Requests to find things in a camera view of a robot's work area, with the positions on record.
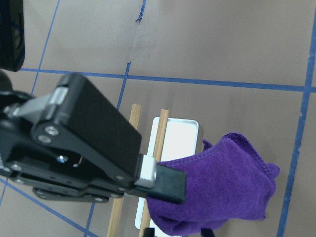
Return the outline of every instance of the wooden stick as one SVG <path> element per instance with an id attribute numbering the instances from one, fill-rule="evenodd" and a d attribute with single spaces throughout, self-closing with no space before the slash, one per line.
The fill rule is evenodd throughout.
<path id="1" fill-rule="evenodd" d="M 163 149 L 164 137 L 166 135 L 167 123 L 169 118 L 169 110 L 161 110 L 158 131 L 156 136 L 155 148 L 154 148 L 154 158 L 156 158 L 157 162 L 161 160 L 161 154 Z M 148 228 L 150 224 L 150 215 L 147 206 L 147 202 L 145 200 L 142 221 L 140 224 L 139 235 L 138 237 L 143 237 L 145 228 Z"/>
<path id="2" fill-rule="evenodd" d="M 132 111 L 129 118 L 129 123 L 137 129 L 142 106 L 133 104 Z M 115 198 L 110 217 L 107 237 L 117 237 L 119 229 L 119 219 L 123 207 L 123 198 Z"/>

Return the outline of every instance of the purple cloth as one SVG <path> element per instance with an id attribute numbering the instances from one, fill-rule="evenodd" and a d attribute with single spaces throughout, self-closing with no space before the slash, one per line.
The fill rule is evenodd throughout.
<path id="1" fill-rule="evenodd" d="M 160 163 L 187 174 L 184 203 L 147 198 L 151 218 L 168 235 L 215 230 L 231 218 L 264 219 L 276 191 L 279 167 L 265 164 L 242 134 L 229 133 L 215 146 L 203 143 L 199 154 Z"/>

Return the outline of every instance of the wooden dowel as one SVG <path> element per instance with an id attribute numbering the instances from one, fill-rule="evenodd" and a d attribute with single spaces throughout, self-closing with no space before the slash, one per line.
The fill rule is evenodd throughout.
<path id="1" fill-rule="evenodd" d="M 138 127 L 138 121 L 139 121 L 141 109 L 142 109 L 141 105 L 137 105 L 137 104 L 132 105 L 132 111 L 130 113 L 129 123 L 135 129 L 137 129 Z M 123 207 L 123 198 L 115 198 L 113 201 L 113 207 L 112 207 L 107 237 L 117 237 L 118 229 L 119 229 L 119 219 L 122 213 L 122 207 Z"/>
<path id="2" fill-rule="evenodd" d="M 156 136 L 155 148 L 154 148 L 154 158 L 159 162 L 161 160 L 161 154 L 163 149 L 164 137 L 166 135 L 167 123 L 169 118 L 169 110 L 161 110 L 158 131 Z M 138 237 L 143 237 L 145 228 L 148 228 L 150 224 L 150 215 L 145 200 L 142 221 L 140 224 Z"/>

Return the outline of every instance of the purple towel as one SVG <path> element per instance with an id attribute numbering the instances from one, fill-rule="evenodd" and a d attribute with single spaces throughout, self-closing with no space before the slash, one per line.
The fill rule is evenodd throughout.
<path id="1" fill-rule="evenodd" d="M 280 169 L 265 164 L 249 141 L 238 133 L 215 146 L 203 140 L 203 152 L 161 162 L 187 174 L 187 199 L 182 204 L 147 198 L 150 216 L 166 234 L 186 236 L 202 228 L 218 229 L 228 219 L 265 218 L 276 191 Z"/>

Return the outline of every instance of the white rectangular tray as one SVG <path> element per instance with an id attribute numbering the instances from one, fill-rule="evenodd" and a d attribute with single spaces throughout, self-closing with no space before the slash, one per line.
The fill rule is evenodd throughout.
<path id="1" fill-rule="evenodd" d="M 147 155 L 153 156 L 158 130 L 159 117 L 154 118 Z M 198 139 L 198 122 L 189 119 L 169 118 L 164 139 L 161 161 L 179 159 L 194 155 Z M 139 198 L 135 218 L 136 228 L 140 228 L 144 198 Z M 157 237 L 168 237 L 151 220 L 150 227 L 155 228 Z"/>

